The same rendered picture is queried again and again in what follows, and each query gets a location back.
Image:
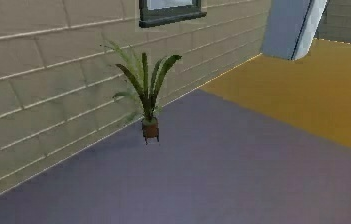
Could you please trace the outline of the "dark framed window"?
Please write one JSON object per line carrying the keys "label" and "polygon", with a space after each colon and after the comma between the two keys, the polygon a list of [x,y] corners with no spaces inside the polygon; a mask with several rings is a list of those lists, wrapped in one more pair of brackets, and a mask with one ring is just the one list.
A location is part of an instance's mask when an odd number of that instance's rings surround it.
{"label": "dark framed window", "polygon": [[139,27],[151,28],[203,18],[202,0],[139,0]]}

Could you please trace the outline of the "green house plant brown pot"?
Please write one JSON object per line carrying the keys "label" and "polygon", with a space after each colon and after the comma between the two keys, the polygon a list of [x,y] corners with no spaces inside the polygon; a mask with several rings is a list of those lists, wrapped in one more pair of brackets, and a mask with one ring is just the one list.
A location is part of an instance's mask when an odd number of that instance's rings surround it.
{"label": "green house plant brown pot", "polygon": [[139,104],[139,108],[132,112],[126,121],[130,123],[137,116],[141,116],[141,131],[145,144],[148,144],[149,139],[160,142],[159,120],[156,114],[162,107],[158,105],[158,96],[168,72],[182,59],[182,56],[178,54],[164,56],[155,63],[152,72],[149,72],[146,52],[138,56],[131,45],[128,46],[129,52],[127,52],[111,40],[108,40],[108,45],[103,44],[103,47],[116,52],[124,60],[125,64],[116,63],[115,66],[133,87],[132,91],[115,93],[113,99],[130,98]]}

